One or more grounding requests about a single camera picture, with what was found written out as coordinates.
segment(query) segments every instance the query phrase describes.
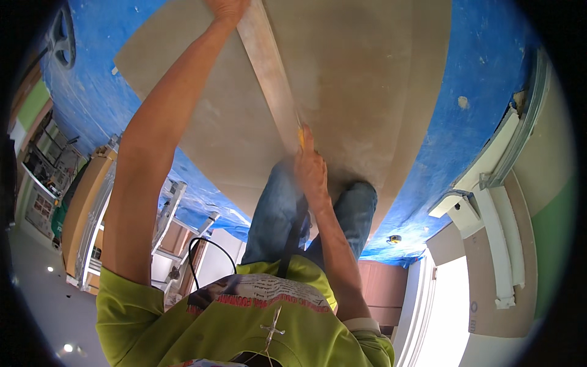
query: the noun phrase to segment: jeans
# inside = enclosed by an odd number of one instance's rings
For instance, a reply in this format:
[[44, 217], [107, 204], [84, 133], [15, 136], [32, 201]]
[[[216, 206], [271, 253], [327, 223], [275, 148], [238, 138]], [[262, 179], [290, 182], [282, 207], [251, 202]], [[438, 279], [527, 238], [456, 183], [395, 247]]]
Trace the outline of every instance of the jeans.
[[[305, 201], [306, 198], [295, 183], [292, 162], [279, 162], [271, 170], [255, 208], [242, 265], [260, 261], [277, 262], [282, 258], [289, 230], [296, 219], [296, 204], [301, 200]], [[340, 194], [334, 205], [336, 219], [357, 260], [369, 236], [376, 206], [377, 193], [371, 184], [365, 182], [352, 184]], [[307, 216], [302, 225], [299, 244], [304, 245], [309, 235]], [[306, 251], [300, 248], [298, 254], [325, 270], [320, 234]]]

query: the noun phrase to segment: right hand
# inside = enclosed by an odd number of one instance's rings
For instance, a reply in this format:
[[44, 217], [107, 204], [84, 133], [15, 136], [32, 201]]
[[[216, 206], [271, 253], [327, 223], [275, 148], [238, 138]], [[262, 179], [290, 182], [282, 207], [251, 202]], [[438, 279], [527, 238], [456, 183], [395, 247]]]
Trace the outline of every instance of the right hand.
[[303, 124], [303, 139], [304, 146], [295, 156], [293, 172], [308, 205], [316, 212], [322, 205], [331, 204], [326, 186], [328, 171], [324, 158], [314, 150], [314, 137], [307, 124]]
[[251, 0], [205, 0], [217, 20], [225, 19], [236, 24], [241, 20]]

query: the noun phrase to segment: man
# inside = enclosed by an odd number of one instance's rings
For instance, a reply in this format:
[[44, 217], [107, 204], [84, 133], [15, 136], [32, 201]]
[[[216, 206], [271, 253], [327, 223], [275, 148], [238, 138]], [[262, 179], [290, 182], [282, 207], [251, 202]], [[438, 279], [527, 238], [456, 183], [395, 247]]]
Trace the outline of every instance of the man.
[[[210, 69], [248, 2], [207, 0], [212, 24], [161, 78], [120, 142], [96, 299], [104, 354], [117, 366], [391, 366], [392, 345], [370, 318], [357, 266], [375, 190], [356, 183], [333, 207], [326, 163], [314, 151], [308, 126], [294, 161], [284, 160], [271, 172], [238, 275], [196, 291], [167, 312], [163, 293], [150, 286], [161, 186]], [[292, 255], [286, 279], [278, 278], [305, 200], [319, 237]], [[300, 237], [304, 243], [307, 228]]]

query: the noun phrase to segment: power cord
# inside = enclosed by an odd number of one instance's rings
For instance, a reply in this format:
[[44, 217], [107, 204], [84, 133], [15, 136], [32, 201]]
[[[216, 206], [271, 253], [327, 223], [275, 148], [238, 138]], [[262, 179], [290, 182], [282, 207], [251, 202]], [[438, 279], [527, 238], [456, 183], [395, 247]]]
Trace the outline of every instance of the power cord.
[[196, 290], [200, 289], [200, 285], [198, 284], [198, 279], [195, 277], [195, 270], [194, 270], [194, 259], [193, 259], [194, 257], [193, 257], [193, 255], [192, 255], [192, 253], [191, 253], [191, 250], [192, 250], [192, 246], [194, 245], [194, 243], [195, 243], [197, 240], [206, 241], [206, 242], [208, 242], [208, 243], [211, 243], [212, 245], [214, 245], [214, 246], [218, 247], [220, 250], [222, 250], [222, 252], [224, 252], [224, 254], [225, 254], [226, 256], [228, 256], [228, 259], [230, 260], [230, 262], [231, 262], [231, 264], [232, 264], [232, 268], [234, 269], [234, 273], [235, 273], [235, 274], [237, 273], [237, 266], [234, 264], [234, 260], [232, 260], [232, 257], [231, 257], [231, 256], [228, 254], [228, 252], [226, 252], [226, 250], [225, 250], [225, 249], [223, 249], [222, 247], [220, 247], [220, 245], [219, 245], [219, 244], [217, 244], [217, 243], [215, 243], [215, 242], [212, 242], [212, 241], [210, 241], [210, 240], [208, 240], [208, 239], [206, 239], [206, 238], [204, 238], [204, 237], [196, 237], [196, 238], [192, 238], [192, 239], [191, 239], [191, 241], [190, 241], [190, 243], [188, 244], [188, 247], [187, 247], [187, 254], [188, 254], [188, 257], [189, 257], [189, 260], [190, 260], [190, 269], [191, 269], [191, 275], [193, 275], [193, 276], [194, 276], [194, 282], [195, 282], [195, 289], [196, 289]]

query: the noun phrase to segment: lime green t-shirt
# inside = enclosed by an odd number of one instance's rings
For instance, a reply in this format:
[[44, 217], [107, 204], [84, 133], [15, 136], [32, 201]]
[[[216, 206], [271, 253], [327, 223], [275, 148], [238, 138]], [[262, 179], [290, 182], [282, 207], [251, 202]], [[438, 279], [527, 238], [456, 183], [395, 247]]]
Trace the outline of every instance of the lime green t-shirt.
[[332, 312], [336, 304], [322, 270], [294, 255], [288, 279], [279, 262], [237, 267], [163, 310], [163, 292], [105, 268], [96, 298], [96, 330], [113, 366], [171, 366], [194, 358], [230, 361], [265, 348], [274, 311], [281, 307], [269, 355], [282, 366], [392, 366], [393, 347], [373, 331], [350, 332]]

